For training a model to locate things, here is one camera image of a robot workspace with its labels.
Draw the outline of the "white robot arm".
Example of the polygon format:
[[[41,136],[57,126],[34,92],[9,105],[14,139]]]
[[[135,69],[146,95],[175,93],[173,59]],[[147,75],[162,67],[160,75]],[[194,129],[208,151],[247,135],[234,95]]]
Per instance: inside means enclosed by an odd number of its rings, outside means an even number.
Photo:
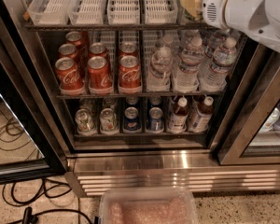
[[[179,0],[193,20],[235,29],[280,53],[280,0]]]

